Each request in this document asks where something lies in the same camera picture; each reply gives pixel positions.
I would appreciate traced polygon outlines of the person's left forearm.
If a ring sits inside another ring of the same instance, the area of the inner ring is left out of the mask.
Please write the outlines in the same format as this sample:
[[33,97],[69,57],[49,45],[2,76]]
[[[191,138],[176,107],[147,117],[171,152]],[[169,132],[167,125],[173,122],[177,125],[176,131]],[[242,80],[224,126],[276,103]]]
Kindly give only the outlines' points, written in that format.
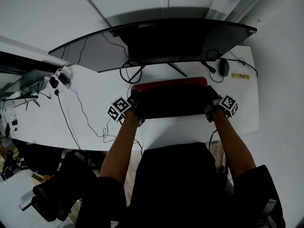
[[134,110],[125,112],[119,133],[108,151],[100,170],[100,177],[112,178],[124,184],[139,118]]

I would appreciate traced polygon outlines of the black computer monitor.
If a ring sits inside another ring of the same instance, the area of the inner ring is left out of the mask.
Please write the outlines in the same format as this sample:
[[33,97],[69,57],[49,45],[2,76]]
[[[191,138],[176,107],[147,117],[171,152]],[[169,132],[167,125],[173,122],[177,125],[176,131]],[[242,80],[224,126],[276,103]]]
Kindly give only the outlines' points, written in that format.
[[214,62],[256,32],[254,27],[220,20],[155,19],[93,32],[49,54],[98,73],[155,64]]

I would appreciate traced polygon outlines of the white power strip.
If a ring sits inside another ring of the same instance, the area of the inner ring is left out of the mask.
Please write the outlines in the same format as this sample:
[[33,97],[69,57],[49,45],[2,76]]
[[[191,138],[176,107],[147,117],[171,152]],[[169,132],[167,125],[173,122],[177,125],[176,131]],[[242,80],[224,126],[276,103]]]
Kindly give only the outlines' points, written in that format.
[[72,70],[71,70],[69,67],[64,66],[64,67],[58,69],[58,70],[56,71],[56,73],[55,73],[55,78],[56,78],[56,80],[59,82],[58,87],[57,87],[56,89],[61,90],[61,89],[63,89],[63,88],[69,88],[69,86],[70,86],[71,83],[70,83],[69,85],[63,85],[63,84],[59,81],[58,76],[59,76],[60,73],[64,73],[64,74],[71,80]]

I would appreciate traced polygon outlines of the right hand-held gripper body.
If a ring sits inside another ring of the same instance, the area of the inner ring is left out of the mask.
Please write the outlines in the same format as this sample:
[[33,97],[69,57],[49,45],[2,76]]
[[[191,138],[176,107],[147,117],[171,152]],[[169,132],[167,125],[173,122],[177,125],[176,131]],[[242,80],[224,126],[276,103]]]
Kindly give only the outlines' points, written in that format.
[[217,96],[215,99],[212,99],[204,108],[204,114],[208,122],[211,123],[213,121],[213,114],[218,107],[224,111],[226,116],[232,118],[238,110],[238,103],[228,95],[225,97]]

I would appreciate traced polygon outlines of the person's right forearm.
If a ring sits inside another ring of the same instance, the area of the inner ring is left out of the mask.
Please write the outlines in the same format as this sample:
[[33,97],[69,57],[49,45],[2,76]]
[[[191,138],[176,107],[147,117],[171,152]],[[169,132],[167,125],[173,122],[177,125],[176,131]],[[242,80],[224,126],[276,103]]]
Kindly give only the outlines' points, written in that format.
[[249,149],[234,130],[224,111],[217,107],[212,117],[223,145],[232,180],[235,180],[240,174],[254,169],[256,164]]

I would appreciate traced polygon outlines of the person's black clothing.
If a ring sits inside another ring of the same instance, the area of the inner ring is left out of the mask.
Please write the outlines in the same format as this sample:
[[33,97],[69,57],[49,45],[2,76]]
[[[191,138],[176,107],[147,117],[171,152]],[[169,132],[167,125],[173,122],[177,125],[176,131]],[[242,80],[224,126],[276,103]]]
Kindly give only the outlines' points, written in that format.
[[233,192],[227,192],[203,143],[146,150],[131,201],[121,182],[95,178],[76,228],[285,228],[266,166],[240,174],[233,184]]

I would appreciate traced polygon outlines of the white wall pipe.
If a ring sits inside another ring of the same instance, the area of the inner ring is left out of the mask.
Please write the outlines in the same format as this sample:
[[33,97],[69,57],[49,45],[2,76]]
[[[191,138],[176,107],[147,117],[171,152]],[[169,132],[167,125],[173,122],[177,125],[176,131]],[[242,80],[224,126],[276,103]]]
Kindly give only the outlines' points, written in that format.
[[205,18],[238,23],[260,0],[213,0]]

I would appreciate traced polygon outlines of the black power adapter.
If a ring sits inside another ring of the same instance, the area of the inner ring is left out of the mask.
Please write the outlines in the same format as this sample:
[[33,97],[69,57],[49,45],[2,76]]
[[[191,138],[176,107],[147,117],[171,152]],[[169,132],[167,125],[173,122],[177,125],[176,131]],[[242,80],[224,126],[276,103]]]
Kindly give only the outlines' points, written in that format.
[[229,63],[225,58],[222,58],[219,62],[219,74],[222,77],[226,77],[229,73]]

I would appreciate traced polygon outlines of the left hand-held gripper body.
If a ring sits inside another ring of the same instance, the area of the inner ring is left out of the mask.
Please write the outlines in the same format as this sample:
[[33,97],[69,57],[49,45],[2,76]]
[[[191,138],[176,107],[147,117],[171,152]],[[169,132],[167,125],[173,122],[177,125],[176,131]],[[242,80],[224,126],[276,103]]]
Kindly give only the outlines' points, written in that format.
[[124,99],[122,96],[111,103],[107,114],[115,122],[120,122],[125,118],[125,112],[128,110],[134,110],[135,115],[139,119],[138,126],[140,127],[145,122],[145,112],[142,105],[136,102],[133,98],[129,97]]

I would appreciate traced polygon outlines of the black office chair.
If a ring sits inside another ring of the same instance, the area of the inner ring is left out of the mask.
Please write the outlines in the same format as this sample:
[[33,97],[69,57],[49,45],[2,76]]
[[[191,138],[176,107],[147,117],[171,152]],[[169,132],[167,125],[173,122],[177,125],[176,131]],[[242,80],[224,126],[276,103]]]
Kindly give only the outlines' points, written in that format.
[[59,170],[49,180],[33,188],[31,205],[48,222],[64,221],[96,178],[86,162],[75,152],[68,152]]

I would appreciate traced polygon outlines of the red desk mat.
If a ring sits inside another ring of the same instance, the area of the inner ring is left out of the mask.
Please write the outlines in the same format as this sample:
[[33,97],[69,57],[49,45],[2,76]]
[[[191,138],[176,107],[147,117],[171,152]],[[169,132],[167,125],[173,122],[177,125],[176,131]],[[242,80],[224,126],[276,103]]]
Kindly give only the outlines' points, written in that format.
[[146,119],[204,114],[220,95],[204,77],[165,80],[132,86],[130,99]]

